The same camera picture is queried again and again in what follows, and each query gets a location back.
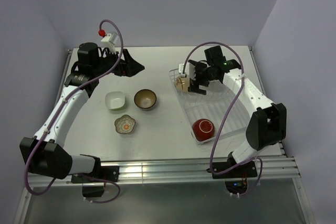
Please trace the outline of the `white square bowl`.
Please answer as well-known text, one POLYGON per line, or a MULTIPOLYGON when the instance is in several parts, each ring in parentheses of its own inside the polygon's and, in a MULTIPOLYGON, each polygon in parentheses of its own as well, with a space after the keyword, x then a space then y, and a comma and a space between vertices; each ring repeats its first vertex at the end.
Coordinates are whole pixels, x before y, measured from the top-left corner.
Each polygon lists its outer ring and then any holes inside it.
POLYGON ((109 110, 118 110, 125 105, 125 94, 121 91, 113 91, 106 94, 105 106, 109 110))

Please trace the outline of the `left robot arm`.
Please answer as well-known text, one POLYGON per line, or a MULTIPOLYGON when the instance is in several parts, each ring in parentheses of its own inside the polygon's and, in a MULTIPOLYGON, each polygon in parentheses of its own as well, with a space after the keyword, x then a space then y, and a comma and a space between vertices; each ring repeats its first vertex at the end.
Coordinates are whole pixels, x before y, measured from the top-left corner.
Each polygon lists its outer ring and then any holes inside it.
POLYGON ((100 158, 70 155, 64 150, 67 134, 81 108, 92 96, 99 79, 107 74, 132 77, 145 69, 127 49, 121 53, 101 49, 93 42, 83 43, 78 60, 66 78, 61 97, 43 126, 33 137, 22 139, 19 148, 25 162, 25 173, 64 179, 83 174, 91 182, 102 176, 100 158))

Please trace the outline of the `red bowl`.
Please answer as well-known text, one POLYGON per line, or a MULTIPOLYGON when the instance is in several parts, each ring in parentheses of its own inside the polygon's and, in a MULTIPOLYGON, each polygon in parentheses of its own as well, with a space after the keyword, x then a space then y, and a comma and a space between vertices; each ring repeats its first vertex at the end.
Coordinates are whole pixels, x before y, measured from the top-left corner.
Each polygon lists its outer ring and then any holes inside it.
POLYGON ((199 119, 192 125, 193 133, 199 142, 206 141, 215 135, 215 126, 208 119, 199 119))

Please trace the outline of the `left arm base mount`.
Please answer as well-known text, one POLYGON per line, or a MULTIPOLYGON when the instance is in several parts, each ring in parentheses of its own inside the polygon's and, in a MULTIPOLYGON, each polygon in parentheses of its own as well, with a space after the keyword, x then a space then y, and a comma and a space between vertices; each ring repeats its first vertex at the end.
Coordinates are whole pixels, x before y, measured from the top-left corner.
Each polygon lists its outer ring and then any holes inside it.
POLYGON ((82 184, 82 195, 84 200, 92 204, 105 204, 116 200, 120 193, 121 188, 117 184, 119 178, 120 166, 101 166, 97 171, 90 174, 79 174, 71 176, 72 184, 82 184), (102 186, 84 186, 88 183, 103 183, 102 186), (99 200, 107 191, 107 184, 114 185, 117 193, 111 199, 99 200))

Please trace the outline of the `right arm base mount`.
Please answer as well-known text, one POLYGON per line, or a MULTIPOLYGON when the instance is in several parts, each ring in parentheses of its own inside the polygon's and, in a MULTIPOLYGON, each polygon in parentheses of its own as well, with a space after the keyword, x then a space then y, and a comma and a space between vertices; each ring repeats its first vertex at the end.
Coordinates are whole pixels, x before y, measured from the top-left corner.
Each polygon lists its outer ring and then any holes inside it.
POLYGON ((229 171, 226 174, 214 175, 212 179, 224 179, 225 186, 229 193, 243 194, 248 190, 248 179, 258 178, 256 165, 253 161, 229 171))

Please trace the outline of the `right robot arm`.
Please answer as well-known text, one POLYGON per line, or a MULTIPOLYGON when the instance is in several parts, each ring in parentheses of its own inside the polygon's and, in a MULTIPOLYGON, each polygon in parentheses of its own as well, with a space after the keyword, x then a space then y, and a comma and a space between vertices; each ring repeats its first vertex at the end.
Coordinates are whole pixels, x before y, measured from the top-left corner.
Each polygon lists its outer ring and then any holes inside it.
POLYGON ((238 53, 230 46, 227 49, 235 55, 235 59, 228 60, 223 55, 221 42, 210 41, 210 48, 204 51, 205 60, 195 61, 186 57, 184 63, 179 64, 181 77, 190 80, 188 91, 206 95, 204 87, 213 81, 219 81, 229 88, 234 98, 228 106, 220 123, 214 144, 211 150, 211 159, 224 127, 236 101, 240 101, 249 114, 249 123, 245 133, 245 140, 230 153, 230 161, 225 173, 237 177, 245 171, 245 163, 257 158, 259 153, 286 137, 287 109, 282 103, 275 104, 267 98, 246 76, 243 61, 238 53))

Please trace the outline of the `brown rimmed beige bowl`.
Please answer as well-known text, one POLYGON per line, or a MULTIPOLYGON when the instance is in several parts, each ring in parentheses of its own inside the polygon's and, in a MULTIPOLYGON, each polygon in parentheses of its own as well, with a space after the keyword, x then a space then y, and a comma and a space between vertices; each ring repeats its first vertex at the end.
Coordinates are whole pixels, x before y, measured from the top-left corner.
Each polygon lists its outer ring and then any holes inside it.
POLYGON ((156 105, 157 96, 152 90, 142 89, 134 95, 133 101, 139 109, 151 110, 156 105))

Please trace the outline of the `beige bowl with flower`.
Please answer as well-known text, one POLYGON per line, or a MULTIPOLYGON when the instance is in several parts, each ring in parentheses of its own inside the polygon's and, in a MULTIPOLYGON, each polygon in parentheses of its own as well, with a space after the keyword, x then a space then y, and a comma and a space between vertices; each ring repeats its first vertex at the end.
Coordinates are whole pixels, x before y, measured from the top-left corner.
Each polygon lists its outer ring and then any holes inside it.
POLYGON ((174 86, 177 90, 187 92, 190 86, 190 79, 188 77, 178 76, 174 81, 174 86))

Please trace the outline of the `flower shaped patterned dish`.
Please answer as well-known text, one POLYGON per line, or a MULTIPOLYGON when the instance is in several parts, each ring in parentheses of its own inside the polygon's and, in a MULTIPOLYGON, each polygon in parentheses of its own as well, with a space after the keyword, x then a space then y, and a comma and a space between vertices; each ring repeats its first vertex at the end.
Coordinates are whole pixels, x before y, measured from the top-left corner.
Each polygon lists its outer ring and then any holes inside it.
POLYGON ((136 120, 125 114, 114 122, 115 131, 119 134, 130 134, 134 130, 136 120))

